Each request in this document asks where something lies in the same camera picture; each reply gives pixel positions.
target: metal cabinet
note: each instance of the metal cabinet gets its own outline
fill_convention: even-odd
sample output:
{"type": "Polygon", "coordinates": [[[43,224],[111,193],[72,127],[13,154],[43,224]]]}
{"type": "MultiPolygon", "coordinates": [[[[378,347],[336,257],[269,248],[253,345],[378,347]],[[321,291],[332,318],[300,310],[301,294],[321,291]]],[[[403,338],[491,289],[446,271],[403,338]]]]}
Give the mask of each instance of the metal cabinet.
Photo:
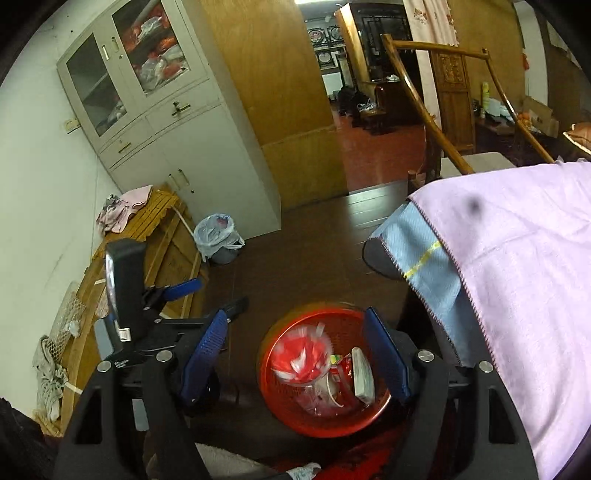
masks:
{"type": "Polygon", "coordinates": [[[62,84],[122,191],[167,182],[195,220],[226,212],[246,238],[277,230],[277,187],[200,5],[186,2],[114,3],[58,62],[62,84]]]}

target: cabinet drawer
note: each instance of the cabinet drawer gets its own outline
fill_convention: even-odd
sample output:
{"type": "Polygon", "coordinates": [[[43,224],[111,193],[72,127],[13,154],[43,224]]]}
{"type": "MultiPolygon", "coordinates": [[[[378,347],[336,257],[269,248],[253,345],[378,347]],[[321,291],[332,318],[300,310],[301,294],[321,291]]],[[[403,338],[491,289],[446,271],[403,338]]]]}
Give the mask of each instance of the cabinet drawer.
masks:
{"type": "Polygon", "coordinates": [[[103,165],[111,168],[152,136],[152,128],[145,118],[135,121],[130,127],[100,153],[103,165]]]}
{"type": "Polygon", "coordinates": [[[211,80],[207,80],[189,90],[171,95],[153,107],[146,118],[154,131],[160,132],[173,123],[218,103],[216,89],[211,80]]]}

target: ceiling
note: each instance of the ceiling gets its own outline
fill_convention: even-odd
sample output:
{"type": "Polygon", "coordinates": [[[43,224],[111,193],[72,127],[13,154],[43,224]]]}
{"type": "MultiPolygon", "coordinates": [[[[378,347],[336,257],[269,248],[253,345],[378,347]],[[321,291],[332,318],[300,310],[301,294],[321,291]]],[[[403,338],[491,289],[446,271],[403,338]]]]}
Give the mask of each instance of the ceiling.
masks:
{"type": "Polygon", "coordinates": [[[327,15],[332,16],[340,7],[347,3],[347,0],[343,0],[339,3],[327,1],[315,2],[312,4],[302,4],[298,5],[298,7],[300,7],[301,14],[304,17],[304,20],[309,20],[311,18],[326,17],[327,15]]]}

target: fluorescent light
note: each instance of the fluorescent light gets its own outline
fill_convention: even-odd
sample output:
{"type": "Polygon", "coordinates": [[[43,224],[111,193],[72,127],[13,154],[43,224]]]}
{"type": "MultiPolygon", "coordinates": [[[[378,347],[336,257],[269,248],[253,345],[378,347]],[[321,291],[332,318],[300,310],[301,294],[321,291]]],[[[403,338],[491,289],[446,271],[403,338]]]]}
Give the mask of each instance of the fluorescent light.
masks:
{"type": "Polygon", "coordinates": [[[296,5],[303,5],[303,4],[319,4],[321,2],[331,2],[336,3],[335,0],[295,0],[296,5]]]}

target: blue gripper pad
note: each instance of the blue gripper pad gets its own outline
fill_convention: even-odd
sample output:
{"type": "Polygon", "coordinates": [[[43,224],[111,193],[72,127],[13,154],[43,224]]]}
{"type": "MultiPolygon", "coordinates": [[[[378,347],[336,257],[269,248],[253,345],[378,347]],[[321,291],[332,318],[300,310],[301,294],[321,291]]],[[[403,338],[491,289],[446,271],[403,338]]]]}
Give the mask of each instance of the blue gripper pad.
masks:
{"type": "Polygon", "coordinates": [[[391,395],[399,402],[406,403],[415,394],[412,357],[416,347],[405,333],[396,330],[389,332],[373,308],[365,311],[363,336],[371,350],[374,364],[378,367],[378,373],[386,382],[391,395]],[[392,340],[391,333],[397,339],[402,336],[402,351],[399,351],[392,340]]]}
{"type": "Polygon", "coordinates": [[[227,333],[228,317],[223,310],[219,310],[185,365],[180,394],[187,405],[201,396],[227,333]]]}

